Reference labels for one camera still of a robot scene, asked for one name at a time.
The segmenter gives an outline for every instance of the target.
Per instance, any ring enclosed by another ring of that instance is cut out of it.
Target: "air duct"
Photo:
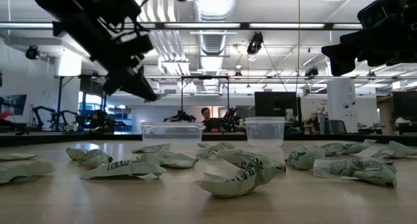
[[[193,0],[195,18],[199,22],[231,21],[236,0]],[[218,72],[223,64],[227,35],[199,35],[199,50],[202,69]],[[216,88],[212,81],[204,81],[208,91]]]

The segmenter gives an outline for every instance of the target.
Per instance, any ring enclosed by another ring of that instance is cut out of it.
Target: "office chair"
[[[345,134],[347,133],[345,122],[342,120],[325,120],[324,134]]]

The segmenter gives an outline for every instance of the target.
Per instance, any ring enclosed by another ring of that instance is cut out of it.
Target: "transparent bin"
[[[172,145],[197,146],[205,126],[203,123],[189,122],[144,122],[142,140],[147,146],[171,143]]]
[[[246,135],[255,147],[279,147],[284,140],[285,117],[248,117]]]

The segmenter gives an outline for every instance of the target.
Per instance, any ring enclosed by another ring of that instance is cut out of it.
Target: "crumpled snack wrapper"
[[[390,141],[387,149],[381,149],[376,154],[372,155],[373,158],[380,156],[389,156],[391,158],[402,159],[407,156],[417,156],[417,150],[409,148],[401,143]]]
[[[132,153],[153,153],[153,152],[158,152],[160,150],[169,151],[170,148],[171,148],[171,144],[168,143],[168,144],[162,144],[162,145],[143,147],[139,149],[133,149]]]
[[[319,178],[348,176],[372,184],[394,188],[397,185],[397,169],[374,159],[315,160],[313,174]]]
[[[324,158],[326,150],[323,148],[313,147],[307,149],[306,147],[294,148],[285,160],[288,164],[292,165],[295,169],[312,169],[314,161]]]
[[[194,168],[199,159],[191,158],[181,153],[160,150],[156,153],[160,166],[171,168]]]
[[[0,161],[13,161],[13,160],[30,160],[36,158],[37,155],[26,153],[0,153]]]
[[[376,140],[366,139],[363,143],[329,143],[319,148],[326,150],[326,156],[357,154],[374,144]]]
[[[52,163],[35,161],[27,165],[0,166],[0,184],[25,180],[53,172]]]
[[[113,161],[113,158],[99,149],[93,149],[86,153],[86,155],[77,159],[80,165],[87,165],[91,168],[96,168],[101,164],[108,164]]]
[[[198,159],[209,159],[215,152],[222,152],[234,149],[234,146],[231,143],[227,142],[221,142],[217,145],[198,143],[198,146],[201,148],[195,156]]]
[[[285,172],[285,166],[266,156],[241,150],[219,152],[218,156],[242,168],[232,179],[205,173],[205,177],[195,181],[200,188],[221,198],[238,197],[251,193],[257,186],[270,182],[277,174]]]
[[[77,160],[78,158],[86,155],[88,150],[84,148],[67,148],[66,153],[71,158],[71,160]]]
[[[167,170],[159,166],[158,158],[155,154],[145,154],[135,160],[121,160],[107,165],[101,165],[96,169],[86,172],[81,179],[110,176],[145,176],[153,174],[161,176]]]

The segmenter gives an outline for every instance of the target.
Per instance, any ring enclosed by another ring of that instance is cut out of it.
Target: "table surface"
[[[284,161],[292,148],[328,141],[288,141],[277,148],[237,148]],[[80,180],[87,171],[70,161],[65,149],[99,148],[116,160],[134,159],[136,141],[91,141],[15,148],[0,153],[38,154],[54,163],[56,171],[36,180],[0,186],[1,223],[415,223],[417,212],[417,158],[395,160],[398,187],[389,189],[351,179],[315,178],[312,171],[287,167],[270,183],[249,195],[219,199],[194,181],[204,172],[232,177],[237,168],[212,158],[194,169],[167,169],[160,178]],[[366,158],[382,146],[358,155]],[[195,156],[198,147],[172,146],[173,152]],[[0,165],[16,162],[1,162]]]

